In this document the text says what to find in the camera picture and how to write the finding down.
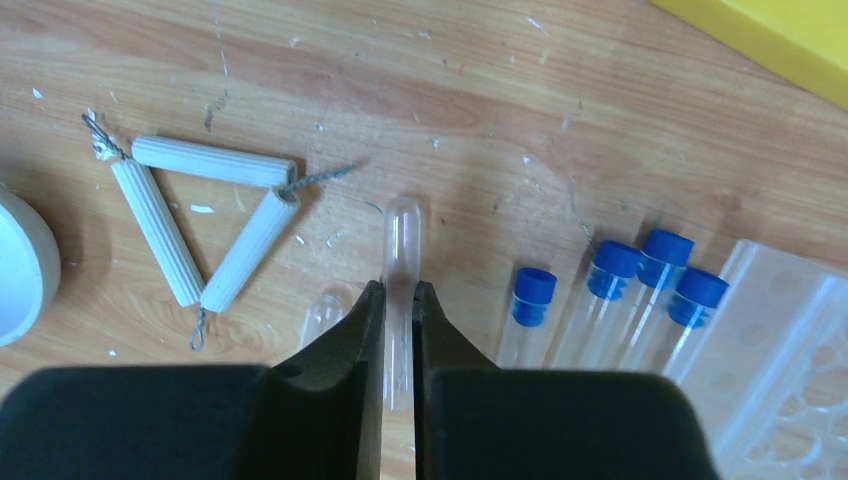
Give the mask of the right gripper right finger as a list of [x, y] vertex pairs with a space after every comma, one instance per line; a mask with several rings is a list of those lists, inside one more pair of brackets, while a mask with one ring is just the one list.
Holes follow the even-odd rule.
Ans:
[[655, 375], [496, 366], [447, 318], [413, 304], [420, 479], [715, 479], [683, 392]]

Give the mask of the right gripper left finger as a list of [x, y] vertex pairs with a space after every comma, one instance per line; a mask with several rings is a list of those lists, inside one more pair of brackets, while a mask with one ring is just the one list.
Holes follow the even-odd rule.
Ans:
[[5, 479], [376, 479], [385, 287], [275, 366], [37, 371], [1, 405]]

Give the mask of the clear test tube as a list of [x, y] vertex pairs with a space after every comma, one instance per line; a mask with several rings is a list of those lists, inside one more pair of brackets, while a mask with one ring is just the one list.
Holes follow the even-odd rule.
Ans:
[[299, 348], [303, 349], [311, 344], [334, 327], [345, 315], [346, 307], [341, 297], [325, 294], [316, 299], [304, 316]]
[[422, 215], [417, 200], [397, 197], [384, 213], [383, 271], [386, 290], [384, 400], [391, 411], [414, 404], [412, 309], [421, 270]]

